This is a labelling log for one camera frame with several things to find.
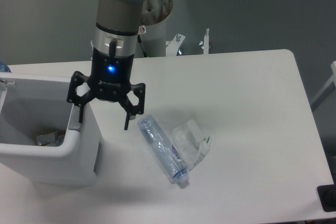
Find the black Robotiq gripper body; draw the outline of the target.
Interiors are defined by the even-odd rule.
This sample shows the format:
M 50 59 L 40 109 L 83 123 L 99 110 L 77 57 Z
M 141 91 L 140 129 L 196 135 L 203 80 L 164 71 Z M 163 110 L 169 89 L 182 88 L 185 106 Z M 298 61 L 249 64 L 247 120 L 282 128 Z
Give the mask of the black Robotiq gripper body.
M 109 56 L 93 50 L 88 86 L 99 100 L 117 102 L 125 99 L 131 90 L 131 71 L 134 55 Z

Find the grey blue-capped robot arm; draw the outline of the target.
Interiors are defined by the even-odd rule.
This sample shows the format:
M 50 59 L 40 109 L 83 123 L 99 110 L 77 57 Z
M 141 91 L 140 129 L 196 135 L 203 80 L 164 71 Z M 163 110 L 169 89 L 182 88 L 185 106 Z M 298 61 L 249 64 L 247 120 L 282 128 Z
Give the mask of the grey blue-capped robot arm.
M 69 129 L 80 130 L 87 103 L 93 99 L 117 102 L 126 121 L 143 114 L 145 84 L 131 84 L 132 64 L 138 43 L 145 0 L 98 0 L 91 73 L 73 73 L 67 101 L 73 104 Z

